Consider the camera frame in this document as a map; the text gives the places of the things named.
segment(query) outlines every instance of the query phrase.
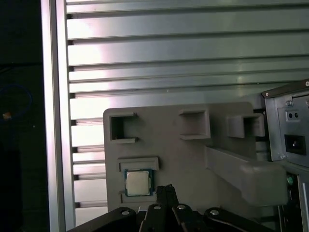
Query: metal screw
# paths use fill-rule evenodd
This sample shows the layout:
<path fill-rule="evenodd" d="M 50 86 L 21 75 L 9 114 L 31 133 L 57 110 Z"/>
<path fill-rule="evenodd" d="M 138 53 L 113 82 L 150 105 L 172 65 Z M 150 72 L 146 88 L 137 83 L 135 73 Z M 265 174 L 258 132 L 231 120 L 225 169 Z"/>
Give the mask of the metal screw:
<path fill-rule="evenodd" d="M 122 211 L 121 214 L 122 214 L 122 215 L 129 215 L 129 214 L 130 214 L 130 211 Z"/>
<path fill-rule="evenodd" d="M 286 105 L 286 106 L 292 106 L 292 105 L 293 105 L 293 102 L 292 102 L 292 101 L 286 101 L 285 105 Z"/>
<path fill-rule="evenodd" d="M 180 204 L 177 208 L 178 209 L 185 209 L 185 206 L 183 204 Z"/>
<path fill-rule="evenodd" d="M 219 211 L 218 210 L 211 210 L 211 214 L 212 215 L 219 215 Z"/>

